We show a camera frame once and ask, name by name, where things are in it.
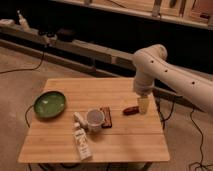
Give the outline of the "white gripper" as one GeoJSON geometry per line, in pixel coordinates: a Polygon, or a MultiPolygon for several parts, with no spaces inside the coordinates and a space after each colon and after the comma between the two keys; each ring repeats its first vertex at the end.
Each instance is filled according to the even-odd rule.
{"type": "Polygon", "coordinates": [[[133,91],[139,96],[144,96],[138,98],[139,112],[141,114],[146,114],[148,111],[149,99],[147,96],[152,92],[153,88],[153,81],[135,80],[133,83],[133,91]]]}

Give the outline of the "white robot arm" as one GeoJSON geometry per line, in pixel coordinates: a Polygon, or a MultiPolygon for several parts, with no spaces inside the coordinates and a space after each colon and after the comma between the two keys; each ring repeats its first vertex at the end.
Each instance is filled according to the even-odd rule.
{"type": "Polygon", "coordinates": [[[136,68],[133,90],[140,96],[149,95],[158,79],[199,109],[213,114],[213,81],[166,62],[167,50],[161,44],[137,50],[132,57],[136,68]]]}

